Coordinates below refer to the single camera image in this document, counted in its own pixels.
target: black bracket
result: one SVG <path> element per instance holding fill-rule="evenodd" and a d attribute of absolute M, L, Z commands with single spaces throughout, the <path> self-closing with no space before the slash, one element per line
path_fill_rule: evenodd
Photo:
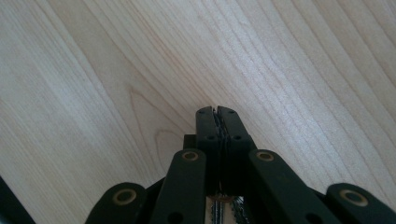
<path fill-rule="evenodd" d="M 87 223 L 204 223 L 205 197 L 231 198 L 238 223 L 396 223 L 396 214 L 350 184 L 309 188 L 274 151 L 257 149 L 238 114 L 223 106 L 196 112 L 196 134 L 184 136 L 165 179 L 148 189 L 109 189 Z"/>

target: wood grain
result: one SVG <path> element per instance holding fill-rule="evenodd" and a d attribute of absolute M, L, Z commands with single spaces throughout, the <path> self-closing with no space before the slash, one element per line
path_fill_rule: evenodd
<path fill-rule="evenodd" d="M 396 209 L 392 0 L 6 0 L 0 67 L 0 174 L 37 223 L 164 176 L 206 105 L 308 186 Z"/>

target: brass rivet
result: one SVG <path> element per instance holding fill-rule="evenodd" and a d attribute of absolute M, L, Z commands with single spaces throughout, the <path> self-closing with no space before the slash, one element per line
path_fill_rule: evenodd
<path fill-rule="evenodd" d="M 260 151 L 256 154 L 256 156 L 257 156 L 257 158 L 259 158 L 262 161 L 273 161 L 274 160 L 274 156 L 269 152 Z"/>
<path fill-rule="evenodd" d="M 198 154 L 196 152 L 192 152 L 192 151 L 183 153 L 182 157 L 186 161 L 196 161 L 199 158 Z"/>
<path fill-rule="evenodd" d="M 113 203 L 116 205 L 126 205 L 131 203 L 136 198 L 136 191 L 134 189 L 120 189 L 113 196 Z"/>
<path fill-rule="evenodd" d="M 364 207 L 369 204 L 369 201 L 366 199 L 366 197 L 350 189 L 342 189 L 340 191 L 340 196 L 349 203 L 353 203 L 360 207 Z"/>

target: light wood surface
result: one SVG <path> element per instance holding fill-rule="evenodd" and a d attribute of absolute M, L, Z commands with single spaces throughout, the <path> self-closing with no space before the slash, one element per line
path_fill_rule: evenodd
<path fill-rule="evenodd" d="M 0 68 L 0 174 L 37 223 L 163 177 L 207 105 L 396 209 L 393 0 L 3 0 Z"/>

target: circular hole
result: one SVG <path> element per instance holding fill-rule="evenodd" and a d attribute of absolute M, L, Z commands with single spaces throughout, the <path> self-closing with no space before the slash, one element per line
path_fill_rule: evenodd
<path fill-rule="evenodd" d="M 259 158 L 262 161 L 273 161 L 274 160 L 274 156 L 269 153 L 269 152 L 258 152 L 256 154 L 257 158 Z"/>
<path fill-rule="evenodd" d="M 367 204 L 369 204 L 366 197 L 364 197 L 363 195 L 359 194 L 358 192 L 350 190 L 350 189 L 341 190 L 340 196 L 341 196 L 341 198 L 348 201 L 349 203 L 353 203 L 360 207 L 364 207 L 364 206 L 367 206 Z"/>
<path fill-rule="evenodd" d="M 323 223 L 323 220 L 318 215 L 315 215 L 315 214 L 312 214 L 312 213 L 307 214 L 305 216 L 305 218 L 306 218 L 306 220 L 308 220 L 309 223 L 312 223 L 312 224 L 321 224 L 321 223 Z"/>
<path fill-rule="evenodd" d="M 116 205 L 126 205 L 131 203 L 136 198 L 136 191 L 134 189 L 121 189 L 113 196 L 113 203 Z"/>
<path fill-rule="evenodd" d="M 183 153 L 182 157 L 186 161 L 198 160 L 198 154 L 196 152 L 191 152 L 191 151 Z"/>
<path fill-rule="evenodd" d="M 183 215 L 180 213 L 171 213 L 168 216 L 168 223 L 169 224 L 178 224 L 183 221 Z"/>

